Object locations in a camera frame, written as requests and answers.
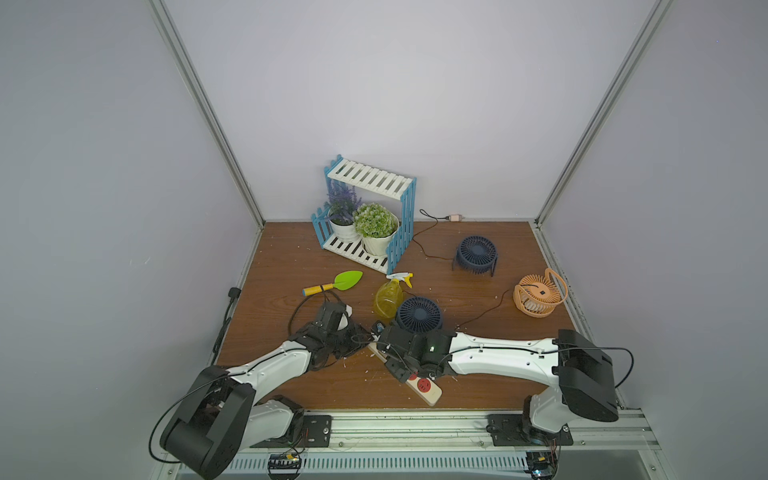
mounting plate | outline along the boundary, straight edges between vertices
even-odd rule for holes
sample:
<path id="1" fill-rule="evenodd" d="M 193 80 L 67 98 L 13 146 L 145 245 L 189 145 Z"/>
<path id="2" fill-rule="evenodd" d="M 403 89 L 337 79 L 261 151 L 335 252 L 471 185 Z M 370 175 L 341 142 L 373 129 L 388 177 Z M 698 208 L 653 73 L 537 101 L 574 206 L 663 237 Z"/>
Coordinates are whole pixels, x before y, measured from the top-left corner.
<path id="1" fill-rule="evenodd" d="M 494 447 L 540 446 L 522 438 L 522 426 L 522 414 L 488 415 L 488 426 L 485 429 L 491 434 Z M 557 440 L 559 445 L 570 446 L 574 444 L 567 425 L 563 425 L 560 432 L 551 434 L 550 438 Z"/>
<path id="2" fill-rule="evenodd" d="M 306 440 L 300 442 L 296 447 L 301 449 L 302 447 L 327 447 L 330 445 L 331 438 L 331 424 L 333 423 L 333 417 L 331 415 L 304 415 L 300 428 L 300 433 L 303 434 L 306 431 Z M 275 439 L 264 440 L 255 445 L 252 445 L 252 449 L 281 449 L 290 445 L 288 442 L 275 442 Z"/>

blue fence plant stand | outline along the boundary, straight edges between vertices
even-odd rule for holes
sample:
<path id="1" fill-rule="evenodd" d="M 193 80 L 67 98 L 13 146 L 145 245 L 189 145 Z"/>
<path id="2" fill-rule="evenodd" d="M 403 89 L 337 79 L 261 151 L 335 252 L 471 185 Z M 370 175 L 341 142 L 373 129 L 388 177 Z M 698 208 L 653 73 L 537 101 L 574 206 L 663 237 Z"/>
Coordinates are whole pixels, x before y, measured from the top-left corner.
<path id="1" fill-rule="evenodd" d="M 328 220 L 328 208 L 318 208 L 312 214 L 312 225 L 317 233 L 317 240 L 324 250 L 338 253 L 342 257 L 355 260 L 381 273 L 395 271 L 395 266 L 413 239 L 413 207 L 416 193 L 416 179 L 393 174 L 386 170 L 359 164 L 341 155 L 325 167 L 326 186 L 330 191 L 331 182 L 344 183 L 361 188 L 374 194 L 399 200 L 402 205 L 400 228 L 389 242 L 386 255 L 374 257 L 369 255 L 362 246 L 362 240 L 342 242 L 333 233 Z"/>

power strip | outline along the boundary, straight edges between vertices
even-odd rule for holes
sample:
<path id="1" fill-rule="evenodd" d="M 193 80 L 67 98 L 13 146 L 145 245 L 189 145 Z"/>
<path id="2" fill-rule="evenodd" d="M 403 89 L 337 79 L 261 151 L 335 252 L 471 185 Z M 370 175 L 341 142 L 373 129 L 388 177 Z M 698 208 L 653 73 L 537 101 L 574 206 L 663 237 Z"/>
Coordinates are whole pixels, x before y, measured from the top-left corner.
<path id="1" fill-rule="evenodd" d="M 378 357 L 379 360 L 386 363 L 386 357 L 376 348 L 375 342 L 369 343 L 368 348 L 376 354 L 376 357 Z M 430 379 L 420 379 L 416 375 L 411 375 L 411 377 L 406 380 L 406 383 L 418 396 L 422 397 L 422 400 L 427 402 L 427 405 L 431 407 L 435 406 L 442 396 L 442 389 Z"/>

white slats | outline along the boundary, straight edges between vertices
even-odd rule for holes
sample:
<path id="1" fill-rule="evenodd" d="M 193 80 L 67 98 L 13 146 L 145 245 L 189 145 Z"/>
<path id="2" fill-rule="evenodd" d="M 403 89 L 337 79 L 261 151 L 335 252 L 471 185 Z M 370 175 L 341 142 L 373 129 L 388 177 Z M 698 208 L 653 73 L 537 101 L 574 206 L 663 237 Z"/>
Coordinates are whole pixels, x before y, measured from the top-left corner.
<path id="1" fill-rule="evenodd" d="M 338 253 L 342 257 L 349 258 L 350 260 L 355 260 L 357 263 L 378 270 L 381 273 L 386 273 L 387 271 L 387 256 L 374 257 L 373 255 L 369 255 L 366 252 L 366 249 L 362 247 L 362 240 L 357 240 L 356 242 L 351 243 L 342 242 L 335 234 L 333 234 L 323 244 L 323 249 Z"/>
<path id="2" fill-rule="evenodd" d="M 395 200 L 400 200 L 402 193 L 413 182 L 412 178 L 359 164 L 349 158 L 343 158 L 328 173 L 328 178 Z"/>

white flower pot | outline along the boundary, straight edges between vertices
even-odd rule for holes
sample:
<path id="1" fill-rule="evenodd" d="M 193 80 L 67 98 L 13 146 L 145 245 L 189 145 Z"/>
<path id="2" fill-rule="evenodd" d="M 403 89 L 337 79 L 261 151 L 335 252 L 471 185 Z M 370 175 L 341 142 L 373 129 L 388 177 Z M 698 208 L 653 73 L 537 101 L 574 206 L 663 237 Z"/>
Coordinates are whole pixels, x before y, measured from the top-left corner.
<path id="1" fill-rule="evenodd" d="M 336 225 L 331 221 L 331 228 L 333 232 L 342 242 L 356 242 L 360 240 L 360 234 L 355 231 L 355 224 L 352 225 Z"/>
<path id="2" fill-rule="evenodd" d="M 362 245 L 366 248 L 366 252 L 373 255 L 374 257 L 382 257 L 386 255 L 386 246 L 389 245 L 389 242 L 392 241 L 392 238 L 395 237 L 398 230 L 400 230 L 400 226 L 398 225 L 397 230 L 392 232 L 392 235 L 389 237 L 384 238 L 373 238 L 373 237 L 363 237 L 362 238 Z"/>

